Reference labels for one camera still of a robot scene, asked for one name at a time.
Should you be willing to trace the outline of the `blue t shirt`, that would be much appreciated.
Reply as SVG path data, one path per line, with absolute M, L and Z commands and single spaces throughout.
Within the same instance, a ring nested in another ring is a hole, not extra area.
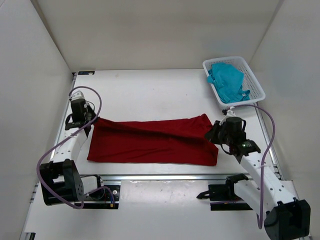
M 250 100 L 250 90 L 243 90 L 244 74 L 233 65 L 214 63 L 208 71 L 207 82 L 213 84 L 224 104 Z

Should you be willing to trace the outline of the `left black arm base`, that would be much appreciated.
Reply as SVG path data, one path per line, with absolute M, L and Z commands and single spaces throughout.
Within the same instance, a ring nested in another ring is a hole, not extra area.
M 81 175 L 83 183 L 83 209 L 117 210 L 119 208 L 121 182 L 107 180 L 98 174 Z

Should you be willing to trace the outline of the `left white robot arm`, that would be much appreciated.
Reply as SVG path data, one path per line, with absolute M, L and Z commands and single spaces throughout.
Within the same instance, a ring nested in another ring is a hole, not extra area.
M 78 159 L 83 144 L 87 141 L 91 125 L 82 128 L 95 116 L 94 110 L 83 96 L 70 101 L 71 114 L 65 120 L 65 137 L 80 130 L 68 141 L 58 147 L 52 161 L 42 163 L 39 172 L 46 183 L 57 195 L 70 202 L 84 200 L 84 185 L 77 170 Z

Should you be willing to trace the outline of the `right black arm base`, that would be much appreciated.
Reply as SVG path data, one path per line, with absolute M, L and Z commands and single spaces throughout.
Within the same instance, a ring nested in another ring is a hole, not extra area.
M 209 199 L 211 211 L 251 211 L 252 208 L 234 190 L 235 184 L 248 180 L 243 173 L 230 175 L 224 184 L 209 184 L 208 190 L 199 193 L 196 198 Z

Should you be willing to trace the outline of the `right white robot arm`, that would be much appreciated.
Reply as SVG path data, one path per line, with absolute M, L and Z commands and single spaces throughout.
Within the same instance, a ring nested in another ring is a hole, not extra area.
M 228 176 L 224 193 L 230 201 L 242 199 L 257 214 L 271 240 L 294 240 L 310 233 L 311 207 L 306 200 L 292 194 L 275 173 L 266 166 L 258 145 L 247 138 L 246 121 L 227 117 L 215 121 L 205 138 L 215 145 L 226 145 L 228 155 L 234 156 L 248 172 Z

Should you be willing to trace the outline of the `red t shirt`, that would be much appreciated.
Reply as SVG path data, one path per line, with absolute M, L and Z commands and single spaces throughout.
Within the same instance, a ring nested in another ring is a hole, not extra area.
M 205 134 L 212 123 L 206 114 L 159 121 L 94 124 L 87 160 L 96 163 L 188 164 L 215 166 L 219 149 Z

